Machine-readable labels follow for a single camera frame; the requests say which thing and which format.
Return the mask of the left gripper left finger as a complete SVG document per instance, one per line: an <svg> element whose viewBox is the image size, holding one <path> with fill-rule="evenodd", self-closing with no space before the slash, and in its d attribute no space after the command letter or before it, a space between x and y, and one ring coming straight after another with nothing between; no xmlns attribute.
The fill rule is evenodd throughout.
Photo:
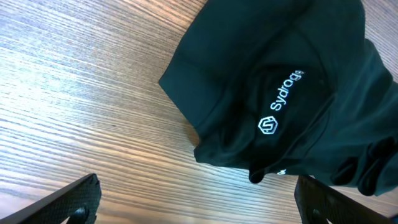
<svg viewBox="0 0 398 224"><path fill-rule="evenodd" d="M100 200L100 181L96 174L88 174L1 219L1 224L94 224Z"/></svg>

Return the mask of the black t-shirt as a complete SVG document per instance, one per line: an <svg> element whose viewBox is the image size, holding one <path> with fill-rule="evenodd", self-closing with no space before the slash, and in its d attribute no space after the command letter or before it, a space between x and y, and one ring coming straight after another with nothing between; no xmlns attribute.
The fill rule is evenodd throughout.
<svg viewBox="0 0 398 224"><path fill-rule="evenodd" d="M192 124L197 162L397 187L397 83L359 0L210 0L159 84Z"/></svg>

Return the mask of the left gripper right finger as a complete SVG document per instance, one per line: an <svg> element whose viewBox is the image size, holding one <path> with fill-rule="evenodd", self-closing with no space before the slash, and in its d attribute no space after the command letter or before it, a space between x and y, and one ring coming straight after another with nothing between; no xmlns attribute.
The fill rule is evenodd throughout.
<svg viewBox="0 0 398 224"><path fill-rule="evenodd" d="M303 224L395 223L307 175L298 177L294 197Z"/></svg>

